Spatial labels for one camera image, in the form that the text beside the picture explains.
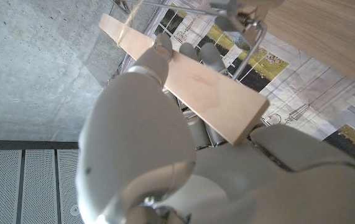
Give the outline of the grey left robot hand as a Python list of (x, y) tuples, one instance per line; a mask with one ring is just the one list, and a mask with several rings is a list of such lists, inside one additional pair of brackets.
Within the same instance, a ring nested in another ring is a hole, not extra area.
[(355, 223), (355, 161), (284, 125), (196, 150), (164, 92), (167, 34), (106, 87), (81, 130), (85, 223)]

